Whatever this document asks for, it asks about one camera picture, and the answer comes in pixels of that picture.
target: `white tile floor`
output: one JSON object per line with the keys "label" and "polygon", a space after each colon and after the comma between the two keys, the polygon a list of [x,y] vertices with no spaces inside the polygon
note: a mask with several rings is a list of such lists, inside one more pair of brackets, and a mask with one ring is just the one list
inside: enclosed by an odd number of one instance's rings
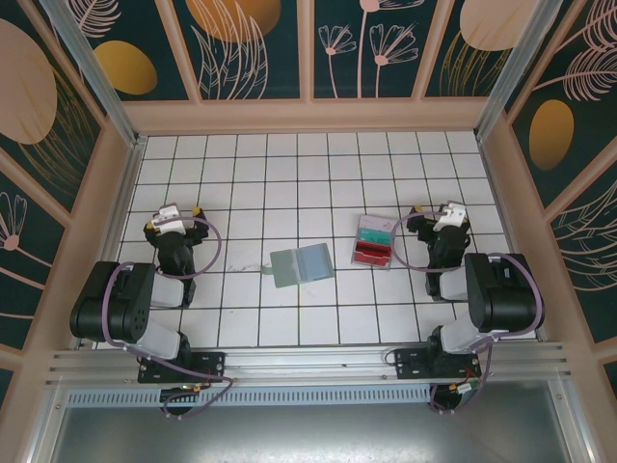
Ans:
{"label": "white tile floor", "polygon": [[[434,303],[424,275],[350,264],[365,213],[400,217],[412,205],[469,204],[471,252],[507,251],[470,132],[371,132],[151,137],[129,210],[120,261],[153,261],[144,223],[165,203],[200,205],[225,247],[197,278],[187,310],[152,316],[195,347],[368,344],[425,340],[465,304]],[[335,278],[277,289],[259,273],[273,251],[328,243]],[[427,252],[405,233],[409,262]],[[196,266],[215,243],[195,248]]]}

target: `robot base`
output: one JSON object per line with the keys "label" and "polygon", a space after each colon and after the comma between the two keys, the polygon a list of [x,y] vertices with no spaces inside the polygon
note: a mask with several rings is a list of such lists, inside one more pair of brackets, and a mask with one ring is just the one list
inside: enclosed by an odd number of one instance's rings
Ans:
{"label": "robot base", "polygon": [[[180,336],[179,353],[174,360],[169,361],[171,364],[199,373],[223,376],[225,372],[224,352],[191,352],[191,346],[186,336],[181,333]],[[152,360],[148,360],[146,357],[139,359],[139,364],[137,382],[140,384],[202,384],[221,382],[220,380],[206,380],[184,374],[174,369],[163,367]]]}
{"label": "robot base", "polygon": [[482,375],[477,355],[443,351],[441,328],[436,328],[422,347],[393,351],[398,379],[465,379],[468,376],[466,368],[478,378]]}

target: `metal vent grille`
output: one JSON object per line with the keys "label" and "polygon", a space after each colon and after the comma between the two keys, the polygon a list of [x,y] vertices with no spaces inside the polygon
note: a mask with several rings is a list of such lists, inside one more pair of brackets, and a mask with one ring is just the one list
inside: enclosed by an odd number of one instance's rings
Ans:
{"label": "metal vent grille", "polygon": [[[220,390],[202,391],[199,400],[182,397],[170,406],[203,404]],[[237,388],[229,391],[215,406],[341,405],[371,403],[411,403],[429,401],[428,385]],[[72,391],[67,408],[142,408],[160,407],[160,391],[83,390]]]}

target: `wall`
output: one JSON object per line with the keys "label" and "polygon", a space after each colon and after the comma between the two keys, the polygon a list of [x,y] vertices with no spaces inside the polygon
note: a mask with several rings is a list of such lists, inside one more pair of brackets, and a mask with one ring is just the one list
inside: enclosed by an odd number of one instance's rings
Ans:
{"label": "wall", "polygon": [[617,454],[615,31],[614,1],[572,2],[485,146],[547,332],[564,342],[607,455]]}
{"label": "wall", "polygon": [[147,134],[471,128],[536,3],[68,2]]}
{"label": "wall", "polygon": [[15,461],[128,146],[29,2],[0,2],[0,62],[0,449]]}

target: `red object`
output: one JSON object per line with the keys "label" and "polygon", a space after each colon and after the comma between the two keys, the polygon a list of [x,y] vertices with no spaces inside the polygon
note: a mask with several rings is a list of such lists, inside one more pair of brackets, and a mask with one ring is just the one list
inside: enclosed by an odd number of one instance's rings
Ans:
{"label": "red object", "polygon": [[387,267],[392,256],[390,246],[358,241],[354,250],[354,262]]}

